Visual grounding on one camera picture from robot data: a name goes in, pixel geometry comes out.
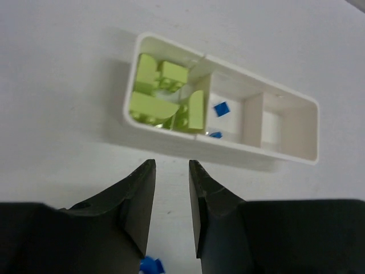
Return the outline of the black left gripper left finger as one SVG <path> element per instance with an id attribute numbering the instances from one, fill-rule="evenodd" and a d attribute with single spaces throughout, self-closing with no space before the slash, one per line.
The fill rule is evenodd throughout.
<path id="1" fill-rule="evenodd" d="M 156 162 L 69 209 L 1 203 L 2 273 L 138 273 L 145 257 Z"/>

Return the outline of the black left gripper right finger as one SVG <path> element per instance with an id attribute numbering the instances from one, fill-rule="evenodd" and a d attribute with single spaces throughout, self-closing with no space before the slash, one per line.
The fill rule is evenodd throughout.
<path id="1" fill-rule="evenodd" d="M 246 201 L 189 161 L 203 273 L 363 273 L 364 201 Z"/>

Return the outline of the blue curved lego piece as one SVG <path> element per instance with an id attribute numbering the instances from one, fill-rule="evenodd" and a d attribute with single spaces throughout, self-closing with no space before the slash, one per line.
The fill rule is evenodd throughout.
<path id="1" fill-rule="evenodd" d="M 166 273 L 163 263 L 160 259 L 154 259 L 146 256 L 140 262 L 139 274 L 161 274 Z"/>

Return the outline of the small blue lego brick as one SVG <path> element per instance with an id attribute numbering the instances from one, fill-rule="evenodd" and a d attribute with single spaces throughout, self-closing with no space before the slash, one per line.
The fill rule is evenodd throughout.
<path id="1" fill-rule="evenodd" d="M 210 133 L 209 136 L 212 138 L 221 139 L 223 137 L 223 134 L 221 131 L 216 131 L 216 132 Z"/>

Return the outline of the small blue lego piece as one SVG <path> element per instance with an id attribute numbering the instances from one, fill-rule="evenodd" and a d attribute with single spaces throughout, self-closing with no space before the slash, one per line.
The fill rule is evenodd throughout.
<path id="1" fill-rule="evenodd" d="M 222 117 L 222 116 L 230 113 L 230 108 L 229 108 L 227 101 L 215 104 L 213 106 L 213 109 L 214 109 L 217 117 Z"/>

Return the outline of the green curved lego brick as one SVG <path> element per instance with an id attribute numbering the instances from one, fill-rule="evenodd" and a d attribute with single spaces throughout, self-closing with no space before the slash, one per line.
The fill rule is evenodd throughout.
<path id="1" fill-rule="evenodd" d="M 176 103 L 133 92 L 129 114 L 134 120 L 142 123 L 160 124 L 174 116 L 179 107 Z"/>

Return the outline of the green sloped lego piece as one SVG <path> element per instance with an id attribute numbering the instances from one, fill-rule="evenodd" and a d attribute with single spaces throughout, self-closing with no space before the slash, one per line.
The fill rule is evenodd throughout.
<path id="1" fill-rule="evenodd" d="M 203 129 L 204 110 L 204 91 L 197 90 L 188 98 L 188 130 Z"/>

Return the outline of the small green square lego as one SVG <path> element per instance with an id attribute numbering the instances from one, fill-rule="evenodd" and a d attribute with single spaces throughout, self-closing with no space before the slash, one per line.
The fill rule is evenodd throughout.
<path id="1" fill-rule="evenodd" d="M 163 61 L 159 65 L 161 79 L 169 79 L 172 82 L 186 84 L 188 81 L 189 69 L 168 61 Z"/>

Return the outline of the large green rectangular lego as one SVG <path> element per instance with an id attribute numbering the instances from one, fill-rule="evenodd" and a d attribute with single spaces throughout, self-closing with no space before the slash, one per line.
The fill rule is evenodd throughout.
<path id="1" fill-rule="evenodd" d="M 148 54 L 140 54 L 133 90 L 150 94 L 155 89 L 157 61 Z"/>

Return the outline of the green studded lego brick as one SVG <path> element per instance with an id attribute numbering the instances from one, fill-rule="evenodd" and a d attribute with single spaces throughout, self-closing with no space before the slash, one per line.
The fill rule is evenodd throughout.
<path id="1" fill-rule="evenodd" d="M 155 81 L 153 83 L 153 88 L 155 90 L 164 90 L 166 92 L 173 94 L 180 88 L 182 88 L 184 85 L 185 83 L 183 82 L 173 81 L 170 79 L 163 79 L 161 81 Z"/>

